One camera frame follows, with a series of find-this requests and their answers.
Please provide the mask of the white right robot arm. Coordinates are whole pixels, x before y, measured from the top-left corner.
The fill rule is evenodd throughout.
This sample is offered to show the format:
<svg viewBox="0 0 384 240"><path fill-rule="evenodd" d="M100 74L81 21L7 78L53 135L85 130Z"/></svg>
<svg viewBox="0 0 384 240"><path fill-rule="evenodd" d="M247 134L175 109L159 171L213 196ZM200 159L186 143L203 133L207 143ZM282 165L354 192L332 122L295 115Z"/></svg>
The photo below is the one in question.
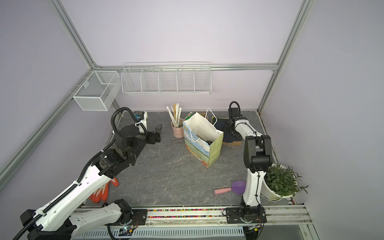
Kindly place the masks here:
<svg viewBox="0 0 384 240"><path fill-rule="evenodd" d="M244 164L247 180L242 201L239 206L240 220L244 223L267 222L266 210L261 204L261 189L269 167L272 166L272 143L268 135L259 133L240 108L229 107L229 121L225 130L244 139Z"/></svg>

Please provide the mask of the landscape printed paper bag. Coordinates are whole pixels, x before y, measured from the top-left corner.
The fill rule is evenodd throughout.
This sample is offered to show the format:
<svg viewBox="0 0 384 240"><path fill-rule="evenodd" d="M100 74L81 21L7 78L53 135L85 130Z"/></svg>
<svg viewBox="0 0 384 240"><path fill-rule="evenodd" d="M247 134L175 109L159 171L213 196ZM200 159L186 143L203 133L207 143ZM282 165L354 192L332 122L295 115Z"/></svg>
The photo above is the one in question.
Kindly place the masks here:
<svg viewBox="0 0 384 240"><path fill-rule="evenodd" d="M208 120L209 113L216 118L216 115L207 109L204 116L196 112L183 121L186 148L206 167L210 167L219 158L224 139L224 132L216 128L217 122L212 124Z"/></svg>

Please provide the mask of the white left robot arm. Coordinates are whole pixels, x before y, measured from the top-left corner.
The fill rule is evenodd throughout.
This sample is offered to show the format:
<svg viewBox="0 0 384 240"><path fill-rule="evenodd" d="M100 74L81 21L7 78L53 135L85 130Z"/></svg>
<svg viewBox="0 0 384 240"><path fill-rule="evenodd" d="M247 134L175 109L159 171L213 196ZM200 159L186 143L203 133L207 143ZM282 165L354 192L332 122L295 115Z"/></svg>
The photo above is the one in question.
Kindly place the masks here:
<svg viewBox="0 0 384 240"><path fill-rule="evenodd" d="M114 139L86 163L72 185L43 207L26 210L20 216L23 228L14 239L28 233L29 240L72 240L103 225L130 223L132 208L125 200L84 214L75 215L74 211L119 173L134 166L147 144L161 142L162 127L159 124L154 131L148 131L143 123L138 123L114 129Z"/></svg>

